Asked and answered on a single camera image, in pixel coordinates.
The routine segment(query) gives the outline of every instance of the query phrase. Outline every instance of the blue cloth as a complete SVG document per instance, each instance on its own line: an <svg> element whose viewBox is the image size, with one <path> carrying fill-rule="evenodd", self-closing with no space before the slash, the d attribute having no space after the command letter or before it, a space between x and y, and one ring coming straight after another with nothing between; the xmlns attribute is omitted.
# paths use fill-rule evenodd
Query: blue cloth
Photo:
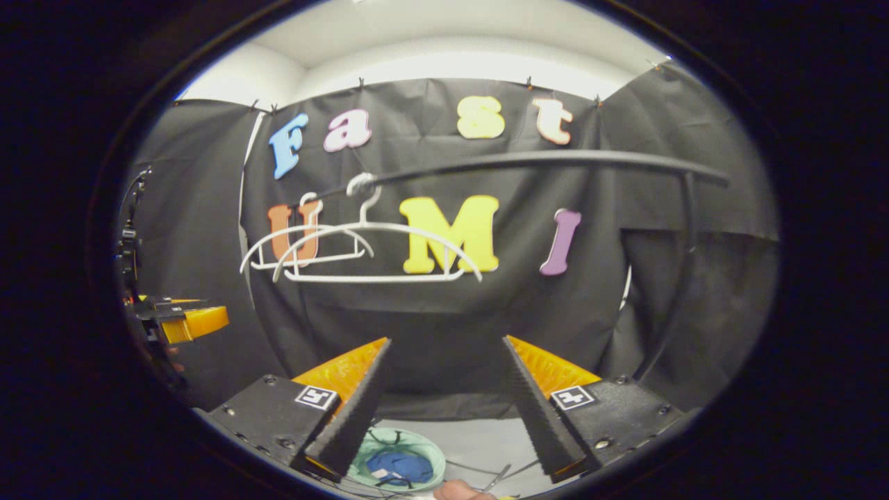
<svg viewBox="0 0 889 500"><path fill-rule="evenodd" d="M380 481L393 485L422 483L432 479L432 464L423 456L406 453L378 453L367 461L367 469Z"/></svg>

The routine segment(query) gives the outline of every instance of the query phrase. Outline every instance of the white ceiling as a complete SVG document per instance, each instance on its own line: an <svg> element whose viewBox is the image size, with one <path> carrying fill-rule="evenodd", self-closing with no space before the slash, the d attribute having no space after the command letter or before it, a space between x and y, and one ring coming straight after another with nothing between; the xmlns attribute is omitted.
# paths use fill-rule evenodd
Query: white ceiling
<svg viewBox="0 0 889 500"><path fill-rule="evenodd" d="M633 74L665 54L564 0L328 0L252 40L305 69L354 52L435 36L496 36L586 55Z"/></svg>

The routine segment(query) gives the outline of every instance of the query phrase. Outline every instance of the white clothes hanger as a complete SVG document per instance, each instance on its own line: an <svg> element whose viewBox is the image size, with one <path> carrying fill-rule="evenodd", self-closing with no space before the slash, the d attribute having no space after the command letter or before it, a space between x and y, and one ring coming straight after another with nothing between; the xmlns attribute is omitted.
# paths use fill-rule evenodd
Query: white clothes hanger
<svg viewBox="0 0 889 500"><path fill-rule="evenodd" d="M303 195L302 199L300 200L300 206L305 205L307 201L314 199L316 197L317 197L317 194L314 192L306 193L305 195ZM241 274L244 274L244 268L247 266L247 262L250 260L250 256L253 255L253 253L256 252L257 250L259 250L260 261L258 263L257 262L250 262L250 267L252 267L256 270L266 270L266 269L274 269L275 266L277 266L277 262L266 263L265 259L263 258L262 245L265 244L267 241L270 241L271 239L274 239L274 238L284 235L284 234L296 232L296 231L309 230L309 229L315 229L315 228L321 230L321 229L330 229L330 228L335 227L335 226L331 226L328 224L318 224L317 223L318 214L321 212L321 210L323 208L324 208L324 201L318 200L318 207L315 210L313 210L311 214L308 215L308 221L309 221L308 225L303 224L303 225L299 225L299 226L293 226L290 228L284 228L282 230L277 230L271 234L268 234L263 239L257 241L256 244L253 245L250 248L250 250L247 251L246 254L244 254L244 259L241 260L241 267L240 267L239 272ZM312 264L312 263L317 263L317 262L332 262L332 261L345 261L348 259L356 259L358 257L364 256L365 249L371 255L371 257L373 257L373 248L371 248L371 245L369 243L367 243L367 240L365 240L364 238L361 238L361 236L356 234L354 231L350 230L350 231L343 231L343 232L345 232L346 234L350 235L352 238L355 239L355 251L353 253L340 254L340 255L327 255L324 257L314 257L311 259L303 259L301 261L299 261L297 259L296 253L293 253L292 260L288 261L285 264L285 266L293 267L296 265L300 265L301 267L305 267L306 264ZM359 250L358 243L361 243L364 248L361 248Z"/></svg>
<svg viewBox="0 0 889 500"><path fill-rule="evenodd" d="M361 173L349 181L348 186L346 188L346 194L349 196L353 196L355 194L355 190L357 187L376 179L370 173ZM325 236L329 236L332 234L338 233L347 233L353 238L356 236L353 230L381 230L381 231L393 231L393 232L402 232L408 234L416 234L422 236L427 239L432 239L444 245L444 261L448 262L448 257L450 256L449 251L453 251L457 256L459 256L466 264L472 268L473 274L476 275L476 279L481 282L482 273L479 270L476 263L466 255L463 250L461 250L454 243L448 241L440 235L435 233L421 230L419 228L414 228L412 226L404 225L404 224L395 224L392 222L368 222L367 221L367 210L374 206L377 201L380 199L380 194L382 192L382 188L377 186L373 195L368 198L363 204L361 204L361 208L358 212L358 222L352 222L347 224L340 224L337 226L327 226L325 225L323 228L318 226L318 230L314 233L307 235L303 238L300 238L284 252L284 255L278 259L277 266L275 267L275 272L272 275L272 281L277 282L281 277L282 270L284 271L284 275L290 279L291 281L311 281L317 283L417 283L417 282L442 282L442 281L454 281L455 279L461 277L465 270L458 270L457 272L451 273L449 267L444 269L442 274L436 275L427 275L427 276L309 276L300 274L299 266L292 266L293 271L284 270L285 262L287 261L287 257L290 254L296 254L296 250L303 246L307 241L312 238L322 238ZM363 239L356 238L356 240L362 241L366 243ZM369 254L373 257L373 250L370 246L367 246Z"/></svg>

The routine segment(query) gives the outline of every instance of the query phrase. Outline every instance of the foam letter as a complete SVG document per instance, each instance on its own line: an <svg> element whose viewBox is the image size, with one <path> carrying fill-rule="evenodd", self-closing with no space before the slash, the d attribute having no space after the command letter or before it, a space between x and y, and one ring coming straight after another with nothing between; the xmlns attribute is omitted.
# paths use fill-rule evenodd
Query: foam letter
<svg viewBox="0 0 889 500"><path fill-rule="evenodd" d="M580 214L564 208L556 211L555 219L556 236L553 238L553 246L549 249L549 258L541 265L543 276L555 276L568 269L568 249L571 248L574 230L581 223Z"/></svg>
<svg viewBox="0 0 889 500"><path fill-rule="evenodd" d="M318 215L321 213L321 210L318 210L318 200L309 201L305 205L300 206L298 209L300 214L302 214L302 223L306 226L317 226L318 225ZM287 205L275 205L268 210L268 219L272 223L272 231L280 231L285 230L290 225L288 222L290 221L290 216L292 211ZM306 229L303 232L305 236L308 236L314 233L317 229L315 227ZM290 235L282 234L280 236L276 236L272 238L272 252L275 254L276 259L280 259L284 252L287 251L287 248L290 247ZM314 259L318 255L318 239L312 238L306 242L305 245L301 246L296 251L296 258L298 261L306 260L306 259ZM300 262L300 267L304 268L308 266L308 263Z"/></svg>
<svg viewBox="0 0 889 500"><path fill-rule="evenodd" d="M506 121L500 115L502 106L493 97L472 95L463 98L457 105L457 130L467 139L491 139L498 137L506 128Z"/></svg>
<svg viewBox="0 0 889 500"><path fill-rule="evenodd" d="M497 198L490 196L472 196L466 198L460 212L448 224L445 215L432 198L408 198L401 202L398 211L407 217L408 225L426 230L447 239L455 246L463 246L463 251L476 263L481 271L497 269L500 261L494 256L493 250L493 217L500 207ZM437 241L412 234L408 237L409 254L404 261L404 272L409 274L426 274L436 267L450 269L457 255L448 252L445 262L445 246ZM435 260L429 258L428 249L432 250ZM457 266L462 270L472 270L463 259Z"/></svg>
<svg viewBox="0 0 889 500"><path fill-rule="evenodd" d="M268 144L275 151L276 180L290 172L296 166L296 162L300 161L300 156L296 154L302 147L302 131L300 129L307 123L308 115L300 113L268 140Z"/></svg>
<svg viewBox="0 0 889 500"><path fill-rule="evenodd" d="M562 102L555 99L535 99L533 104L541 109L537 113L538 132L556 144L567 144L571 135L562 130L562 120L570 122L574 116L562 109Z"/></svg>
<svg viewBox="0 0 889 500"><path fill-rule="evenodd" d="M349 146L357 148L371 138L371 131L367 128L370 117L363 109L352 109L334 118L330 124L332 132L324 139L324 150L334 153Z"/></svg>

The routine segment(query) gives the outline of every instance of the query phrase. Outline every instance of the letter m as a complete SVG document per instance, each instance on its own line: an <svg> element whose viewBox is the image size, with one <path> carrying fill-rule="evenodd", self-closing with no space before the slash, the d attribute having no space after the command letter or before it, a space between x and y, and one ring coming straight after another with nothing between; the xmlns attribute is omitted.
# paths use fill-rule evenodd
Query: letter m
<svg viewBox="0 0 889 500"><path fill-rule="evenodd" d="M435 233L455 246L462 246L463 252L476 263L479 270L492 271L497 269L499 263L493 250L493 217L499 206L497 198L471 196L463 202L453 224L448 223L432 198L408 198L398 210L407 217L409 226ZM445 262L445 246L420 235L411 234L408 244L409 254L404 261L404 272L409 274L430 273L436 267L436 262L443 270L449 270L457 257L454 252L448 252ZM429 258L428 250L432 251L434 261ZM463 259L457 266L462 270L472 270Z"/></svg>

